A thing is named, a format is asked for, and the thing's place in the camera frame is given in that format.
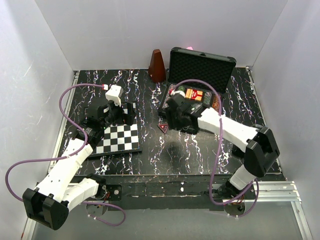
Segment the black red all-in triangle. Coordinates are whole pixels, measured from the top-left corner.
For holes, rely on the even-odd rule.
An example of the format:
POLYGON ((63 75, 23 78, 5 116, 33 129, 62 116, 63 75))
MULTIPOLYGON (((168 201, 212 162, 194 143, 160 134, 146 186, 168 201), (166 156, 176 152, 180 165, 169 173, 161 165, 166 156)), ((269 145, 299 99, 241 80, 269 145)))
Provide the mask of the black red all-in triangle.
POLYGON ((159 124, 158 127, 164 134, 166 134, 169 129, 169 125, 167 123, 159 124))

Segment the red playing card box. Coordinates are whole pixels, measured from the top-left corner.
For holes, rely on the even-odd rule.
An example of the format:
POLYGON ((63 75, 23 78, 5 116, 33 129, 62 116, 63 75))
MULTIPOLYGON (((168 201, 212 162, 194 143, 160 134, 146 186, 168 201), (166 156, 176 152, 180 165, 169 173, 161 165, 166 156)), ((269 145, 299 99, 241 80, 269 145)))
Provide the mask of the red playing card box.
POLYGON ((188 88, 185 93, 185 97, 189 100, 201 102, 204 96, 202 90, 197 90, 193 88, 188 88))

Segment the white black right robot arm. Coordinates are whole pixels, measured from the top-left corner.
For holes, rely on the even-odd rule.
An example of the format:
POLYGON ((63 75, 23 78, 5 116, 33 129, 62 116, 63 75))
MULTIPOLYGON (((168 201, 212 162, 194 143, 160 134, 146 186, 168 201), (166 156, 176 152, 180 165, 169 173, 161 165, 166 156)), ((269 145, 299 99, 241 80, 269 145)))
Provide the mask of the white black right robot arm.
POLYGON ((227 181, 226 192, 237 199, 255 178, 262 178, 280 155, 272 130, 266 126, 246 126, 219 113, 202 103, 192 103, 180 91, 167 100, 166 119, 170 129, 197 134, 204 130, 221 135, 231 142, 233 152, 243 158, 239 167, 227 181))

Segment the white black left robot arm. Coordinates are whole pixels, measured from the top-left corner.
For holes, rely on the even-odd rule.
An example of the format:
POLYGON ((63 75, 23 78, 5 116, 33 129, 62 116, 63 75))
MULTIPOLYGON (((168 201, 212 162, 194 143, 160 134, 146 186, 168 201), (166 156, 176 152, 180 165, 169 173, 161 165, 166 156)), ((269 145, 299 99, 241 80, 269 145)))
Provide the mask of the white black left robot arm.
POLYGON ((119 106, 112 100, 100 99, 87 109, 85 120, 48 175, 35 187, 27 188, 22 195, 27 216, 52 230, 58 230, 69 212, 87 199, 102 200, 110 192, 106 180, 89 174, 75 186, 68 185, 83 162, 93 153, 111 125, 134 123, 136 112, 132 102, 119 106))

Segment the black poker chip case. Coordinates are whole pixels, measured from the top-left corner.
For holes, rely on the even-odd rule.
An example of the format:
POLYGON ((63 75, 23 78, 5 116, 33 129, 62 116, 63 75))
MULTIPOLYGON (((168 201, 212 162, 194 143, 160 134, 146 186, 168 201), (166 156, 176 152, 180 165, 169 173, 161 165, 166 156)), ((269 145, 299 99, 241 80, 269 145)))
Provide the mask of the black poker chip case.
MULTIPOLYGON (((162 109, 164 101, 168 101, 170 91, 177 90, 179 86, 187 89, 196 89, 212 94, 211 104, 214 95, 221 95, 219 100, 219 111, 222 112, 222 104, 227 90, 227 85, 231 79, 232 72, 236 66, 236 59, 231 56, 222 56, 213 53, 190 50, 181 47, 174 47, 170 51, 168 86, 158 109, 160 117, 166 118, 166 108, 162 109)), ((191 103, 202 103, 202 101, 185 99, 191 103)))

